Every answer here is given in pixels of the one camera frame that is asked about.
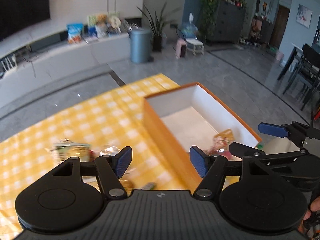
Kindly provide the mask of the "operator hand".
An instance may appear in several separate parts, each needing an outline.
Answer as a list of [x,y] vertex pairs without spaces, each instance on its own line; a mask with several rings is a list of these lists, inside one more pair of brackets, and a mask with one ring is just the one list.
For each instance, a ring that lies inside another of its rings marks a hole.
[[314,235],[319,235],[319,197],[310,205],[310,209],[307,210],[302,222],[303,233],[309,238],[313,238]]

